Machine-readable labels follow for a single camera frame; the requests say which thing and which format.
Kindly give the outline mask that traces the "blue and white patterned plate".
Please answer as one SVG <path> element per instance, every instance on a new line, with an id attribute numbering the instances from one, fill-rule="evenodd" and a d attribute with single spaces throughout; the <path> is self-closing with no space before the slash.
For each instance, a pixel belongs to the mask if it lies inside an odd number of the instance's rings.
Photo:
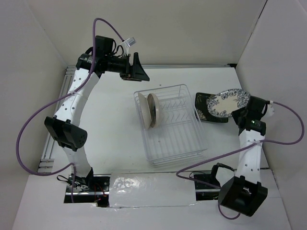
<path id="1" fill-rule="evenodd" d="M 250 97 L 250 93 L 243 89 L 229 89 L 211 97 L 207 110 L 212 116 L 229 118 L 233 111 L 246 107 Z"/>

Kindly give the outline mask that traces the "cream plate with blue centre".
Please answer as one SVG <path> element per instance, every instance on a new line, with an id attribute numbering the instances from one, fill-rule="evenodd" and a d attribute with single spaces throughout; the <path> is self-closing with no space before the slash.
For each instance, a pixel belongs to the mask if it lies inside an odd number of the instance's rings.
<path id="1" fill-rule="evenodd" d="M 147 102 L 148 102 L 151 117 L 152 117 L 150 126 L 152 128 L 156 128 L 160 126 L 162 122 L 162 108 L 160 105 L 160 101 L 158 97 L 156 96 L 156 94 L 150 93 L 147 96 Z"/>

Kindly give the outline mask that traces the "orange rimmed petal pattern plate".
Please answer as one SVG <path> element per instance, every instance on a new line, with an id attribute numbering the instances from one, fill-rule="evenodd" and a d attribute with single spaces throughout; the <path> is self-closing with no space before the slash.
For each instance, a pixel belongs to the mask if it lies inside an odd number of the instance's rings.
<path id="1" fill-rule="evenodd" d="M 141 106 L 142 117 L 143 117 L 143 121 L 144 121 L 144 127 L 145 127 L 145 129 L 148 129 L 151 125 L 151 122 L 152 122 L 149 104 L 148 104 L 147 98 L 143 94 L 141 94 L 140 92 L 138 93 L 138 98 L 139 98 L 139 102 L 140 102 L 140 106 Z"/>

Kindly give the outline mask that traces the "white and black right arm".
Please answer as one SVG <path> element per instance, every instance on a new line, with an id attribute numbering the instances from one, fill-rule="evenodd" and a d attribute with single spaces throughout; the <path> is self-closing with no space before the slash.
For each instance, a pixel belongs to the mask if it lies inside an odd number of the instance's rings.
<path id="1" fill-rule="evenodd" d="M 246 149 L 240 152 L 237 170 L 228 182 L 219 171 L 209 177 L 211 186 L 221 187 L 218 205 L 248 217 L 254 215 L 268 194 L 260 178 L 261 141 L 266 134 L 266 123 L 261 118 L 267 112 L 268 103 L 251 96 L 245 108 L 232 112 L 239 128 L 240 147 Z"/>

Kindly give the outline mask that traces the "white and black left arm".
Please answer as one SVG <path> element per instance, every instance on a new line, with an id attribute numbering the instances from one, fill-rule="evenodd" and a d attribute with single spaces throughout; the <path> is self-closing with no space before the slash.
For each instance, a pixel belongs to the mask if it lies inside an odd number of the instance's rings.
<path id="1" fill-rule="evenodd" d="M 133 63 L 129 62 L 129 55 L 116 57 L 99 54 L 93 57 L 82 54 L 77 61 L 73 82 L 69 89 L 70 95 L 63 100 L 59 110 L 53 117 L 46 117 L 44 124 L 52 138 L 64 150 L 72 166 L 72 177 L 84 191 L 94 187 L 94 172 L 90 166 L 84 145 L 87 132 L 80 128 L 80 119 L 94 86 L 105 72 L 119 73 L 124 81 L 149 81 L 144 71 L 139 54 L 133 54 Z"/>

